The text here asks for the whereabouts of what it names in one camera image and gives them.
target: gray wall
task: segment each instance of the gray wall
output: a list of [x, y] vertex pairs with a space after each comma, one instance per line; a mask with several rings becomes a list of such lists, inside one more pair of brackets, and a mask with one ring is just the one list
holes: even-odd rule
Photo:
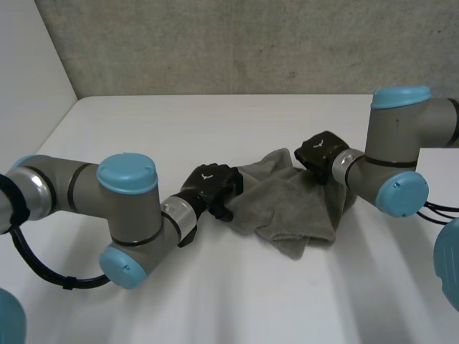
[[78, 97], [459, 96], [458, 0], [35, 0]]

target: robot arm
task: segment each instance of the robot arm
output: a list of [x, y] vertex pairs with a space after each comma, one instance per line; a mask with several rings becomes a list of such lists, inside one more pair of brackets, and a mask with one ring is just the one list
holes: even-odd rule
[[[214, 177], [210, 185], [202, 174]], [[1, 177], [0, 234], [56, 211], [107, 219], [112, 242], [100, 255], [100, 267], [108, 279], [132, 289], [174, 247], [193, 240], [204, 211], [231, 219], [222, 204], [235, 185], [242, 192], [239, 176], [227, 166], [200, 166], [160, 204], [155, 164], [141, 154], [118, 154], [100, 165], [30, 156]]]
[[316, 171], [319, 182], [333, 176], [384, 213], [406, 217], [424, 206], [429, 193], [416, 172], [420, 149], [459, 147], [458, 118], [458, 101], [432, 99], [428, 87], [380, 89], [373, 96], [365, 152], [325, 132], [304, 142], [295, 156]]

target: gray cloth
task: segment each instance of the gray cloth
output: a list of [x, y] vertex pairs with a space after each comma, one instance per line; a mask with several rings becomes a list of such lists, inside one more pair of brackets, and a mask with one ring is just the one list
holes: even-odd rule
[[227, 204], [234, 214], [228, 224], [240, 234], [255, 232], [292, 259], [307, 245], [333, 244], [343, 213], [356, 200], [332, 178], [318, 185], [310, 171], [294, 168], [286, 148], [239, 171], [244, 193]]

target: black cable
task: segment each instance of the black cable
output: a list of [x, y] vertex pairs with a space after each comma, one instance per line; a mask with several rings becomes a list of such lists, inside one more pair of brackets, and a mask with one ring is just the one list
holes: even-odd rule
[[454, 217], [454, 216], [449, 216], [449, 215], [446, 215], [444, 213], [440, 213], [438, 210], [434, 209], [434, 208], [431, 208], [430, 206], [426, 206], [427, 209], [429, 209], [431, 212], [439, 215], [439, 216], [442, 216], [442, 217], [445, 217], [446, 219], [456, 219], [457, 217]]
[[29, 265], [29, 267], [42, 279], [52, 283], [54, 285], [59, 285], [64, 287], [64, 289], [92, 289], [100, 287], [107, 284], [110, 280], [103, 274], [99, 277], [89, 278], [89, 279], [77, 279], [75, 277], [64, 277], [54, 271], [49, 267], [44, 265], [38, 258], [35, 256], [34, 252], [30, 249], [30, 246], [27, 244], [24, 235], [19, 227], [10, 231], [11, 237], [13, 239], [14, 247], [16, 247], [18, 253], [21, 255], [22, 259]]
[[425, 206], [432, 207], [435, 210], [447, 211], [449, 213], [459, 213], [459, 208], [453, 208], [450, 206], [440, 206], [438, 204], [431, 203], [431, 202], [425, 202]]
[[433, 224], [442, 224], [442, 225], [448, 224], [447, 222], [444, 222], [444, 221], [438, 221], [438, 220], [432, 219], [432, 218], [428, 217], [427, 215], [424, 215], [420, 211], [418, 211], [416, 214], [421, 216], [424, 220], [432, 222]]

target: white table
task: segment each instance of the white table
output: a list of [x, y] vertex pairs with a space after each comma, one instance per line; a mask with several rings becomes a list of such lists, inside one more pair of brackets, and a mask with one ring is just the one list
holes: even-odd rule
[[[156, 162], [165, 199], [199, 164], [293, 152], [322, 130], [363, 150], [370, 102], [368, 95], [90, 97], [39, 153], [93, 163], [144, 153]], [[458, 154], [422, 152], [418, 171], [431, 201], [459, 206]], [[104, 220], [58, 213], [23, 230], [51, 268], [100, 274], [98, 255], [110, 241]], [[34, 344], [456, 343], [459, 313], [432, 268], [439, 230], [358, 200], [329, 250], [307, 248], [294, 262], [204, 216], [195, 242], [176, 249], [140, 289], [71, 292], [35, 276], [4, 236], [0, 285], [22, 302]]]

